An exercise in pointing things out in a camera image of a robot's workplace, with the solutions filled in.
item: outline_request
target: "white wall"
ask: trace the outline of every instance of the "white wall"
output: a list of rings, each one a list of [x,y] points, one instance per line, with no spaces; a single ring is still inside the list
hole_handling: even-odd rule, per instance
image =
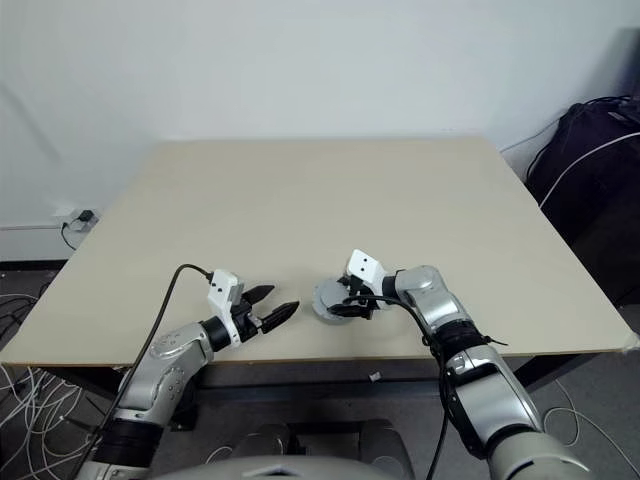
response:
[[[2,0],[0,228],[107,206],[162,139],[480,133],[621,92],[637,0]],[[544,141],[514,149],[521,172]],[[0,257],[60,258],[52,230]]]

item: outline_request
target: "beige tabletop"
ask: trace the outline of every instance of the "beige tabletop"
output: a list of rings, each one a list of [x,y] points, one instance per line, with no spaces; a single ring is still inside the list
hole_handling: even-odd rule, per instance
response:
[[[158,148],[0,353],[7,363],[133,361],[174,269],[273,283],[286,324],[220,361],[427,355],[400,309],[328,326],[313,287],[353,248],[387,270],[431,264],[508,355],[621,350],[635,338],[498,152],[481,138],[200,141]],[[185,272],[161,332],[209,318]]]

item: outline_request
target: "gray floor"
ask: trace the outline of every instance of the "gray floor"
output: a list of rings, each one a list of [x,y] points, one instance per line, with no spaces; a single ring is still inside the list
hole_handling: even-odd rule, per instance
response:
[[[39,286],[51,277],[50,272],[7,272],[0,280],[0,293],[37,293]],[[640,306],[627,307],[621,312],[632,328],[640,331]],[[413,363],[408,368],[415,369]],[[287,378],[299,375],[299,368],[287,371],[283,367],[269,374],[271,377]],[[344,366],[339,371],[323,367],[325,377],[345,375],[366,375],[372,369],[380,370],[383,376],[395,376],[397,365],[358,364],[345,373]],[[234,371],[230,376],[242,383],[252,375]],[[571,393],[577,409],[605,429],[626,451],[636,465],[640,465],[640,353],[602,354],[589,363],[571,371],[561,381]],[[220,370],[220,377],[225,372]],[[567,406],[567,401],[557,385],[550,384],[533,394],[540,411],[552,406]],[[431,460],[440,428],[442,409],[439,400],[429,395],[411,394],[385,398],[340,398],[310,400],[304,402],[287,401],[220,401],[211,395],[200,395],[200,418],[192,432],[167,432],[156,455],[153,472],[161,474],[183,467],[203,463],[207,455],[221,445],[236,444],[242,436],[265,423],[302,421],[352,421],[370,418],[387,418],[401,433],[418,478],[424,477]],[[8,405],[0,408],[0,418],[7,413]],[[97,422],[99,415],[86,402],[81,402],[74,411],[74,417],[89,423]],[[573,420],[569,415],[558,414],[551,418],[551,432],[563,440],[569,440],[574,432]],[[24,438],[24,425],[12,422],[0,431],[5,457],[10,455]],[[76,427],[65,425],[52,436],[50,443],[64,450],[76,447],[84,434]],[[315,454],[353,456],[355,440],[349,436],[313,437],[304,439]],[[583,424],[580,441],[573,448],[603,479],[636,478],[618,453],[593,428]],[[2,472],[2,479],[14,479],[28,472],[25,459],[20,457]],[[59,469],[63,476],[66,468]],[[40,478],[49,478],[46,474]],[[487,467],[484,462],[470,457],[460,443],[457,432],[449,430],[436,478],[440,479],[486,479]]]

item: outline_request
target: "wall baseboard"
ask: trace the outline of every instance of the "wall baseboard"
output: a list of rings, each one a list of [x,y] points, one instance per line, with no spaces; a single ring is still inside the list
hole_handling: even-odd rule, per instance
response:
[[[0,270],[61,270],[65,263],[66,260],[13,260],[0,262]]]

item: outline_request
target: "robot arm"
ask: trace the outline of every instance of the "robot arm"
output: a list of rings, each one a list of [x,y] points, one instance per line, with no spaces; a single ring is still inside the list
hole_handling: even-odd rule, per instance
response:
[[[243,292],[242,281],[226,270],[211,277],[208,301],[213,317],[191,323],[155,340],[133,372],[92,461],[78,474],[82,480],[139,480],[149,465],[187,382],[213,361],[214,352],[236,347],[262,330],[268,333],[289,319],[299,302],[285,303],[264,318],[252,306],[272,285]]]
[[[355,250],[337,282],[342,288],[334,284],[331,296],[316,292],[321,301],[314,307],[325,318],[371,318],[376,309],[399,302],[415,312],[423,341],[440,365],[447,416],[469,453],[488,460],[492,478],[591,478],[584,464],[542,431],[529,394],[436,268],[389,274],[377,260]],[[328,304],[340,291],[342,298]]]

